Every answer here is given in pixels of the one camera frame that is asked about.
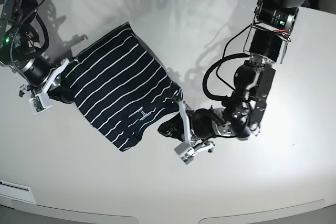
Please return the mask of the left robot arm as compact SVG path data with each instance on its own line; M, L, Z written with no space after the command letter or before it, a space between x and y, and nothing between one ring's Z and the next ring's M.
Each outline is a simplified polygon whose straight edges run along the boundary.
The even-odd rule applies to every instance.
M205 72L202 88L221 108L185 109L162 123L158 132L180 141L209 141L212 138L247 140L260 131L267 98L275 76L273 65L284 58L299 7L305 0L258 0L253 22L247 27L250 48L239 54L223 55ZM215 95L208 79L231 60L243 59L234 75L230 96Z

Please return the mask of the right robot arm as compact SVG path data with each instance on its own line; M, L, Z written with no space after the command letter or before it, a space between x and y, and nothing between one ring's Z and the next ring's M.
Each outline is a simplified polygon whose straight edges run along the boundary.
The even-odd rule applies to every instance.
M4 0L1 10L1 66L23 77L19 96L31 94L34 106L42 110L39 94L52 100L72 104L74 96L61 74L52 76L66 62L65 56L45 57L49 33L38 14L45 0Z

